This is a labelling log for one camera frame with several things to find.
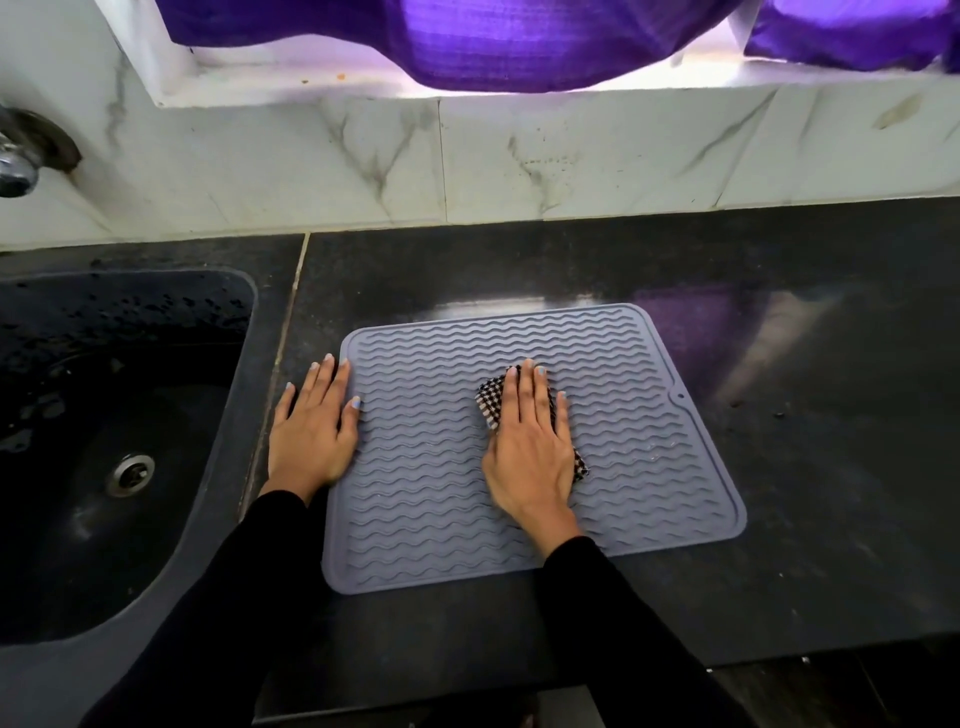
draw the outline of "black sink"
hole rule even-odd
[[[229,272],[0,282],[0,645],[85,632],[163,569],[253,300]]]

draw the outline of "checkered cloth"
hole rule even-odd
[[[484,419],[487,421],[487,427],[491,430],[496,430],[500,426],[500,405],[503,400],[503,380],[506,376],[506,374],[502,374],[492,379],[487,379],[487,381],[480,385],[480,389],[477,390],[477,395],[474,397],[480,406],[480,412],[483,413]],[[547,396],[550,398],[550,424],[556,427],[557,406],[553,401],[553,390],[547,389]],[[580,453],[574,448],[573,482],[583,480],[589,473],[590,468],[587,467],[587,463],[584,462]]]

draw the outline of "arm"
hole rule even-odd
[[[753,726],[747,713],[583,535],[567,505],[573,482],[568,403],[550,423],[546,371],[508,372],[500,429],[484,457],[494,501],[546,559],[538,600],[561,669],[585,681],[607,728]]]
[[[260,497],[83,728],[176,725],[186,716],[250,725],[270,663],[316,596],[310,569],[320,545],[307,505],[343,474],[356,446],[359,401],[341,411],[349,363],[335,378],[333,370],[329,354],[311,366],[292,412],[296,390],[287,385]]]

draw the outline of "gray silicone drying mat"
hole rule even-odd
[[[529,540],[492,503],[473,397],[531,356],[570,399],[590,475],[581,527],[610,556],[729,539],[737,494],[649,316],[630,304],[361,328],[344,339],[360,444],[330,491],[324,576],[359,594],[531,569]]]

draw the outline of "granite countertop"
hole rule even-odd
[[[941,199],[316,233],[296,280],[301,236],[0,257],[0,276],[93,258],[220,264],[245,272],[258,301],[208,482],[168,569],[88,633],[0,648],[0,723],[75,723],[122,674],[249,502],[278,382],[300,380],[356,328],[567,305],[650,313],[745,501],[734,540],[616,560],[705,663],[956,631],[956,209]],[[324,508],[316,498],[318,528]],[[318,552],[317,578],[320,563]],[[530,573],[327,591],[257,716],[560,680]]]

